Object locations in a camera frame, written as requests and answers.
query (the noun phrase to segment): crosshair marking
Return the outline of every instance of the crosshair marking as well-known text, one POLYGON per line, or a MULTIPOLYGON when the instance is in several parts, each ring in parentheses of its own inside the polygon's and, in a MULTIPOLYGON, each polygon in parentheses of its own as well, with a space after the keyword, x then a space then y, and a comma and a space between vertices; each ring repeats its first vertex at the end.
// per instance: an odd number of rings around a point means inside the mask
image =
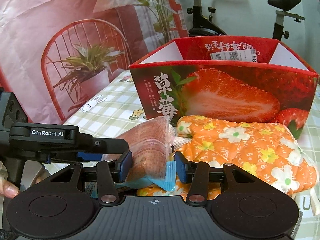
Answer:
POLYGON ((159 201, 159 200, 157 200, 157 199, 153 199, 153 200, 151 200, 150 201, 153 205, 155 205, 155 204, 158 204, 159 202, 161 202, 161 201, 159 201))

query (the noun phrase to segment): exercise bike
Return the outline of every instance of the exercise bike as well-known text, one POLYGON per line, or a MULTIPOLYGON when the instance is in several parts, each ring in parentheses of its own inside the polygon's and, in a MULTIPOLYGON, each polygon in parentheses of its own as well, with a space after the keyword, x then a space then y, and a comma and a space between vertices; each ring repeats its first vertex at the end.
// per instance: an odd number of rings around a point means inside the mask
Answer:
MULTIPOLYGON (((273 39, 281 40, 282 36, 284 36, 285 39, 289 38, 289 32, 283 31, 285 16, 294 18, 296 22, 305 20, 305 18, 300 15, 287 12, 296 7, 300 2, 301 0, 268 0, 269 5, 283 10, 276 10, 276 22, 273 31, 273 39)), ((192 28, 189 30, 190 37, 227 35, 221 28, 212 22, 212 16, 216 9, 209 7, 208 11, 210 16, 207 19, 202 15, 201 0, 194 0, 193 7, 187 9, 187 13, 192 14, 192 28)))

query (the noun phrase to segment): bike seat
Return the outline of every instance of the bike seat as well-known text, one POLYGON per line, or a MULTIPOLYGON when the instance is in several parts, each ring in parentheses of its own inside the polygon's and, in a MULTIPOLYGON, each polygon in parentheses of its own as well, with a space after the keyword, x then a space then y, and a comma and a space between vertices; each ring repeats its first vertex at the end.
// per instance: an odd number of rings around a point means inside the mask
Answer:
POLYGON ((284 11, 290 11, 296 7, 301 0, 268 0, 268 4, 284 11))

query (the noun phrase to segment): white wall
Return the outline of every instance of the white wall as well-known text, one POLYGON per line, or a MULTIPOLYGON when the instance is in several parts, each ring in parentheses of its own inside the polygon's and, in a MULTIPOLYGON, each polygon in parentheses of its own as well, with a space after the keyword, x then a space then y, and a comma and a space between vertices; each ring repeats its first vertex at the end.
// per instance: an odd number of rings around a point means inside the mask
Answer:
MULTIPOLYGON (((193 0, 180 0, 186 16, 187 27, 192 25, 192 15, 187 8, 192 7, 193 0)), ((213 22, 229 35, 257 36, 272 38, 276 8, 268 5, 268 0, 202 0, 203 14, 209 16, 208 7, 216 8, 213 22)), ((302 3, 290 12, 303 16, 302 3)), ((305 23, 297 23, 292 18, 285 18, 284 30, 290 32, 288 40, 283 39, 289 47, 301 57, 305 52, 305 23)))
POLYGON ((302 0, 305 22, 305 60, 320 73, 320 0, 302 0))

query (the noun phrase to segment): qr code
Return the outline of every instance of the qr code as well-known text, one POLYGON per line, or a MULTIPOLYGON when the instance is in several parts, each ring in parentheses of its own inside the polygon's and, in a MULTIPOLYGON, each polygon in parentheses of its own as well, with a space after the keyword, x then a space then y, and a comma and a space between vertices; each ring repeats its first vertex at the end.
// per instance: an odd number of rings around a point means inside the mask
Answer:
POLYGON ((230 51, 230 60, 239 60, 239 55, 237 51, 230 51))

